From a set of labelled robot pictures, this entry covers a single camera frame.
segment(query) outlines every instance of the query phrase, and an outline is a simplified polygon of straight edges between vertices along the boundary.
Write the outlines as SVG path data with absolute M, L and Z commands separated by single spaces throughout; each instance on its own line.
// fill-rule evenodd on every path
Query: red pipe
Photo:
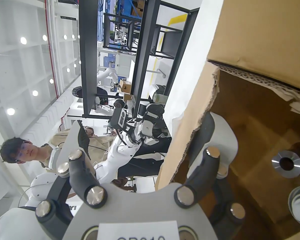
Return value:
M 50 53 L 50 61 L 51 61 L 53 83 L 54 83 L 55 95 L 56 95 L 56 98 L 58 99 L 59 96 L 58 96 L 58 92 L 57 92 L 56 79 L 54 77 L 54 70 L 53 70 L 52 56 L 51 56 L 51 48 L 50 48 L 49 30 L 48 30 L 47 0 L 44 0 L 44 8 L 45 8 L 45 12 L 46 12 L 47 37 L 48 37 L 48 46 L 49 46 L 49 53 Z

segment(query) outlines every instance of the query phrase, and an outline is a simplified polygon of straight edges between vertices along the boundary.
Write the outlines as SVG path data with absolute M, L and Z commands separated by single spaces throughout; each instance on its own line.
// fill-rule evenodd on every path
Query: metal screw cap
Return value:
M 105 191 L 100 186 L 92 187 L 87 193 L 87 203 L 90 205 L 98 205 L 102 202 L 105 195 Z
M 58 166 L 58 173 L 64 174 L 69 170 L 69 162 L 64 162 Z
M 42 201 L 38 204 L 38 207 L 35 210 L 35 214 L 38 217 L 45 217 L 51 209 L 51 204 L 49 201 Z
M 215 146 L 209 146 L 207 147 L 207 154 L 215 159 L 220 157 L 220 151 Z
M 237 202 L 231 205 L 230 211 L 232 215 L 237 219 L 243 219 L 246 216 L 246 211 L 244 207 Z
M 69 159 L 70 160 L 76 160 L 78 158 L 80 158 L 82 155 L 82 151 L 80 149 L 77 149 L 75 151 L 72 151 L 69 155 Z
M 176 191 L 178 201 L 183 205 L 190 206 L 195 201 L 195 196 L 191 189 L 186 186 L 181 186 Z

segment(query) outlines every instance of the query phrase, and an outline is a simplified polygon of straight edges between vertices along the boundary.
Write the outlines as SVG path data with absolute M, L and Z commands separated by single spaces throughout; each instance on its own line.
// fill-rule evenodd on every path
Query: gray gripper base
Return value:
M 108 192 L 108 200 L 100 209 L 83 204 L 72 219 L 63 240 L 81 239 L 87 229 L 100 223 L 147 223 L 177 221 L 178 227 L 192 228 L 199 240 L 218 240 L 201 207 L 180 208 L 174 200 L 174 192 L 180 187 L 171 183 L 151 193 L 131 193 L 113 184 L 102 184 Z

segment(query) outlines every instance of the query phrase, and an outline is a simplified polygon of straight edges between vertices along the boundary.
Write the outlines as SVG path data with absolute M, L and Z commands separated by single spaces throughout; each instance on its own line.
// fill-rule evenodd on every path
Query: safety glasses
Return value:
M 27 149 L 29 143 L 23 142 L 20 146 L 20 150 L 17 152 L 15 156 L 15 161 L 18 162 L 21 160 L 22 156 L 24 155 L 25 150 Z

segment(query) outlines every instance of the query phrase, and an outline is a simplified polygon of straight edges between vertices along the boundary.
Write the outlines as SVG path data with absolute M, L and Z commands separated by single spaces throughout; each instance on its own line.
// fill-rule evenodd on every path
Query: black shelf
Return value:
M 79 31 L 81 36 L 81 77 L 84 111 L 82 117 L 109 119 L 108 116 L 90 115 L 91 109 L 95 109 L 95 97 L 97 95 L 98 0 L 79 0 L 79 4 Z M 183 30 L 178 30 L 169 26 L 162 26 L 156 24 L 160 5 L 188 13 Z M 198 11 L 199 9 L 189 10 L 161 0 L 145 0 L 131 86 L 131 94 L 133 94 L 135 97 L 135 109 L 133 112 L 134 118 L 137 117 L 140 101 L 143 100 L 141 99 L 141 93 L 147 72 L 149 56 L 152 55 L 157 57 L 166 57 L 174 59 L 170 76 L 168 78 L 167 87 L 165 90 L 165 95 L 168 95 L 171 90 L 171 86 L 175 79 L 176 73 L 178 71 L 183 53 L 187 46 Z M 135 25 L 135 22 L 140 22 L 139 19 L 133 17 L 118 16 L 106 13 L 104 14 L 104 16 L 104 31 L 106 33 L 110 31 L 109 16 L 115 17 L 117 19 L 128 19 L 132 21 L 133 23 L 129 23 L 129 38 L 132 38 L 134 36 L 133 25 Z M 170 29 L 172 31 L 162 31 L 161 28 Z M 151 51 L 152 49 L 157 50 L 158 37 L 160 32 L 165 33 L 164 40 L 166 41 L 162 46 L 161 53 L 165 54 L 166 56 L 157 55 L 157 51 L 155 53 Z M 132 44 L 130 43 L 131 41 L 132 39 L 128 39 L 127 48 L 112 48 L 108 36 L 104 36 L 103 46 L 119 51 L 130 52 L 132 48 Z

